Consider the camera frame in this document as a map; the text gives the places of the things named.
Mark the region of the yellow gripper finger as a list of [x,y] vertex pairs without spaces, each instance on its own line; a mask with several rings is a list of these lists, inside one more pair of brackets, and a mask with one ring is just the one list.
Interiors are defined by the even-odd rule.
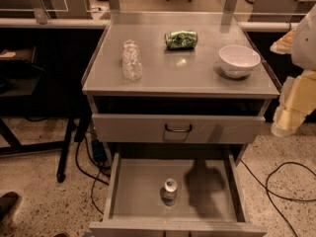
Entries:
[[290,30],[283,37],[275,41],[270,47],[270,51],[277,54],[291,54],[295,29]]
[[296,78],[287,77],[278,101],[271,132],[278,137],[291,136],[316,110],[316,72],[305,70]]

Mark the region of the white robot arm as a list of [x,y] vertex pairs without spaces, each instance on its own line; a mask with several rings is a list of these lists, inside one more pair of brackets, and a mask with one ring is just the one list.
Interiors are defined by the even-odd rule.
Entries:
[[274,42],[271,51],[290,54],[292,63],[303,69],[296,78],[286,78],[273,118],[272,134],[287,137],[316,110],[316,6],[295,29]]

